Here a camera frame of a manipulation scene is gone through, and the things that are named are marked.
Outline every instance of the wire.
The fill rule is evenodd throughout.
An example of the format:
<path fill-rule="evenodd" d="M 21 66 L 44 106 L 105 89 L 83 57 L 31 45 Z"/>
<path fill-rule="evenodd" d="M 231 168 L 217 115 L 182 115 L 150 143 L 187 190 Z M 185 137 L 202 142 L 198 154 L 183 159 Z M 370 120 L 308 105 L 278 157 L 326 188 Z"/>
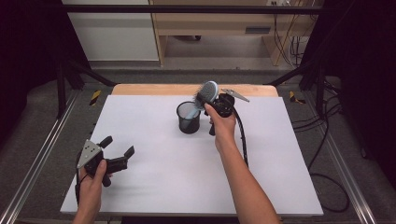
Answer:
<path fill-rule="evenodd" d="M 339 111 L 340 111 L 340 108 L 338 108 L 335 112 L 333 112 L 333 113 L 330 113 L 333 109 L 335 109 L 337 106 L 339 106 L 339 105 L 341 105 L 341 104 L 337 104 L 337 105 L 334 105 L 331 109 L 329 109 L 329 111 L 327 111 L 326 113 L 327 114 L 330 114 L 330 115 L 328 115 L 328 118 L 330 118 L 331 116 L 333 116 L 333 115 L 335 115 L 336 113 L 338 113 Z M 311 120 L 311 119 L 306 119 L 306 120 L 297 120 L 297 121 L 294 121 L 294 122 L 304 122 L 304 121 L 309 121 L 309 120 Z M 322 120 L 322 119 L 315 119 L 314 121 L 312 121 L 312 122 L 310 122 L 310 123 L 308 123 L 308 124 L 305 124 L 305 125 L 302 125 L 302 126 L 298 126 L 298 127 L 293 127 L 293 129 L 294 130 L 296 130 L 296 129 L 302 129 L 302 128 L 306 128 L 306 127 L 309 127 L 310 125 L 312 125 L 312 124 L 314 124 L 314 123 L 316 123 L 316 122 L 318 122 L 318 121 L 320 121 L 320 120 Z"/>
<path fill-rule="evenodd" d="M 310 118 L 310 119 L 295 120 L 295 121 L 292 121 L 291 123 L 306 122 L 306 121 L 309 121 L 309 120 L 311 120 L 311 119 L 316 118 L 317 116 L 318 116 L 318 115 L 315 115 L 314 117 L 312 117 L 312 118 Z"/>
<path fill-rule="evenodd" d="M 324 79 L 324 86 L 326 88 L 326 91 L 329 91 L 331 94 L 333 94 L 331 91 L 335 91 L 336 94 L 340 93 L 340 89 L 335 88 L 326 78 Z"/>
<path fill-rule="evenodd" d="M 294 131 L 294 132 L 295 132 L 295 133 L 303 133 L 303 132 L 309 131 L 309 130 L 311 130 L 311 129 L 314 129 L 314 128 L 316 128 L 316 127 L 322 125 L 323 123 L 324 123 L 324 121 L 322 121 L 321 123 L 319 123 L 319 124 L 317 124 L 317 125 L 315 125 L 315 126 L 312 126 L 312 127 L 310 127 L 310 128 L 307 128 L 307 129 L 304 129 L 304 130 L 300 130 L 300 131 Z"/>
<path fill-rule="evenodd" d="M 311 167 L 312 167 L 312 164 L 313 164 L 314 161 L 316 160 L 316 158 L 317 158 L 319 152 L 323 149 L 323 144 L 324 144 L 325 140 L 327 139 L 327 134 L 329 133 L 329 130 L 330 130 L 330 125 L 329 125 L 329 117 L 330 117 L 330 116 L 329 116 L 329 114 L 330 114 L 330 112 L 331 112 L 334 108 L 336 108 L 336 107 L 339 106 L 340 104 L 334 105 L 334 106 L 333 106 L 332 108 L 330 108 L 329 110 L 327 109 L 327 106 L 328 106 L 329 102 L 330 102 L 332 99 L 335 99 L 335 98 L 337 98 L 337 97 L 338 97 L 338 95 L 334 95 L 334 96 L 330 97 L 330 98 L 327 100 L 326 104 L 325 104 L 325 113 L 324 113 L 324 120 L 323 120 L 323 122 L 326 123 L 326 130 L 325 130 L 325 133 L 323 134 L 323 138 L 322 138 L 322 140 L 320 141 L 320 144 L 319 144 L 319 146 L 318 146 L 318 149 L 317 149 L 317 151 L 316 151 L 316 153 L 315 153 L 313 159 L 311 160 L 311 162 L 309 162 L 309 164 L 308 164 L 308 166 L 307 166 L 308 172 L 310 171 L 310 169 L 311 169 Z M 332 181 L 335 185 L 337 185 L 337 186 L 341 189 L 341 191 L 343 191 L 344 195 L 346 196 L 346 204 L 345 204 L 345 206 L 344 206 L 343 208 L 341 208 L 341 209 L 334 209 L 334 208 L 330 208 L 330 207 L 328 207 L 328 206 L 325 206 L 323 203 L 320 203 L 320 205 L 322 206 L 322 208 L 324 208 L 324 209 L 326 209 L 326 210 L 328 210 L 328 211 L 334 212 L 334 213 L 343 213 L 343 212 L 345 212 L 345 211 L 348 209 L 348 207 L 349 207 L 349 205 L 350 205 L 350 200 L 349 200 L 349 197 L 348 197 L 348 195 L 347 195 L 347 191 L 345 190 L 345 188 L 344 188 L 340 183 L 338 183 L 336 180 L 330 178 L 330 177 L 327 176 L 327 175 L 322 175 L 322 174 L 318 174 L 318 173 L 310 173 L 310 175 L 311 175 L 311 176 L 319 176 L 319 177 L 326 178 L 326 179 Z"/>
<path fill-rule="evenodd" d="M 274 14 L 274 41 L 275 41 L 275 44 L 276 44 L 277 49 L 279 50 L 280 54 L 282 55 L 282 57 L 283 57 L 283 59 L 286 61 L 286 63 L 292 64 L 292 63 L 286 58 L 285 52 L 283 51 L 284 46 L 282 45 L 282 41 L 280 40 L 279 33 L 277 32 L 277 14 Z"/>
<path fill-rule="evenodd" d="M 78 171 L 78 168 L 77 168 L 77 165 L 78 165 L 78 160 L 79 160 L 79 158 L 81 157 L 81 153 L 82 153 L 82 150 L 77 154 L 77 158 L 76 158 L 76 185 L 75 185 L 75 193 L 76 193 L 76 201 L 77 201 L 77 204 L 79 204 L 79 188 L 80 188 L 80 184 L 81 184 L 81 181 L 79 180 L 79 171 Z"/>
<path fill-rule="evenodd" d="M 343 212 L 345 212 L 348 209 L 348 207 L 350 205 L 350 200 L 349 200 L 349 197 L 347 196 L 347 191 L 344 189 L 344 187 L 340 183 L 338 183 L 336 180 L 334 180 L 333 178 L 331 178 L 331 177 L 329 177 L 327 175 L 321 175 L 321 174 L 317 174 L 317 173 L 311 173 L 309 175 L 311 175 L 311 176 L 319 176 L 319 177 L 322 177 L 322 178 L 325 178 L 325 179 L 328 179 L 328 180 L 332 181 L 346 195 L 346 204 L 345 204 L 345 206 L 343 208 L 341 208 L 341 209 L 330 208 L 330 207 L 325 206 L 325 205 L 323 205 L 321 203 L 320 205 L 322 206 L 322 208 L 324 208 L 324 209 L 326 209 L 328 211 L 334 212 L 334 213 L 343 213 Z"/>
<path fill-rule="evenodd" d="M 89 176 L 89 174 L 85 174 L 84 177 L 79 181 L 79 183 L 82 183 L 82 181 L 85 179 L 85 177 Z"/>
<path fill-rule="evenodd" d="M 244 154 L 244 161 L 245 161 L 245 164 L 248 167 L 248 148 L 247 148 L 247 141 L 246 141 L 246 137 L 245 137 L 244 125 L 242 124 L 242 120 L 239 117 L 239 114 L 236 111 L 235 107 L 233 106 L 233 103 L 231 103 L 226 98 L 224 98 L 223 100 L 225 102 L 227 102 L 227 104 L 230 105 L 233 108 L 233 113 L 235 114 L 236 120 L 238 121 L 239 131 L 241 132 L 242 151 L 243 151 L 243 154 Z"/>
<path fill-rule="evenodd" d="M 306 34 L 306 32 L 312 27 L 312 24 L 305 30 L 305 32 L 303 33 L 303 36 Z M 294 67 L 295 66 L 300 66 L 299 60 L 301 60 L 304 56 L 304 53 L 300 53 L 300 45 L 302 43 L 306 43 L 308 42 L 307 38 L 305 41 L 302 41 L 302 37 L 303 36 L 289 36 L 289 42 L 290 42 L 290 46 L 289 46 L 289 62 L 291 63 L 291 66 Z M 294 57 L 295 59 L 295 63 L 292 62 L 291 57 Z"/>

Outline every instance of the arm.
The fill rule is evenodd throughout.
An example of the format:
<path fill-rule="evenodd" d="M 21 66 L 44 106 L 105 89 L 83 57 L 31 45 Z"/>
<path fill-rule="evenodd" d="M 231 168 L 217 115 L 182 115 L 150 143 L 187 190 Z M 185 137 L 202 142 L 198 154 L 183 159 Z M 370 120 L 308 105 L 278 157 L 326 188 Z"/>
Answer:
<path fill-rule="evenodd" d="M 235 116 L 222 118 L 210 105 L 205 110 L 215 124 L 216 148 L 230 184 L 238 219 L 241 223 L 279 223 L 267 195 L 246 166 L 234 139 Z"/>
<path fill-rule="evenodd" d="M 100 210 L 102 196 L 102 179 L 106 173 L 106 161 L 102 160 L 93 179 L 86 176 L 85 168 L 80 170 L 79 205 L 73 224 L 93 223 Z"/>

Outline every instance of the white board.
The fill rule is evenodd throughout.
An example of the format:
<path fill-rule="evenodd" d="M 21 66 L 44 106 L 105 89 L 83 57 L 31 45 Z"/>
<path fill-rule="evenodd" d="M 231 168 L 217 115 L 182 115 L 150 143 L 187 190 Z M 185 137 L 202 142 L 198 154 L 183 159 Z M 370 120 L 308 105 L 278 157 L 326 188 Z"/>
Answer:
<path fill-rule="evenodd" d="M 191 96 L 108 96 L 92 134 L 111 135 L 105 158 L 134 145 L 128 169 L 104 188 L 101 212 L 122 216 L 233 216 L 235 209 L 209 117 L 201 113 L 197 133 L 178 128 L 177 106 Z M 280 216 L 323 215 L 282 98 L 236 100 L 247 139 L 249 169 Z M 239 128 L 235 139 L 242 150 Z M 75 213 L 75 178 L 63 213 Z"/>

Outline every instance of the right hand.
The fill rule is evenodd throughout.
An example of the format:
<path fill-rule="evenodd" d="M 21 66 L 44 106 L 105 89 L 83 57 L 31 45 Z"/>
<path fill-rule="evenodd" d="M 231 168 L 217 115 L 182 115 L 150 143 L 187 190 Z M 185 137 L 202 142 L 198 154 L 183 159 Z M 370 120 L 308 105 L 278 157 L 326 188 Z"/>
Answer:
<path fill-rule="evenodd" d="M 224 148 L 229 147 L 230 144 L 235 145 L 235 115 L 231 114 L 228 118 L 222 118 L 215 108 L 209 104 L 205 104 L 205 110 L 210 116 L 211 122 L 215 125 L 215 144 L 218 151 L 222 151 Z"/>

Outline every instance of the black curtain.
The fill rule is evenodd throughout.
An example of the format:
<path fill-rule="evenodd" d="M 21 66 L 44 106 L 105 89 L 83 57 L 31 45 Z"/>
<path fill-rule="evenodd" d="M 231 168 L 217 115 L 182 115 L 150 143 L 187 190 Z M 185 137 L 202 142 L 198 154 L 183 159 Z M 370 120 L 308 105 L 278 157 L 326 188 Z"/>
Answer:
<path fill-rule="evenodd" d="M 62 1 L 0 1 L 0 144 L 12 134 L 29 90 L 56 79 L 61 60 L 90 68 L 67 14 L 42 10 L 48 3 Z"/>
<path fill-rule="evenodd" d="M 341 103 L 361 147 L 396 188 L 396 1 L 357 0 L 326 48 L 326 76 L 341 78 Z M 332 27 L 322 20 L 306 59 Z"/>

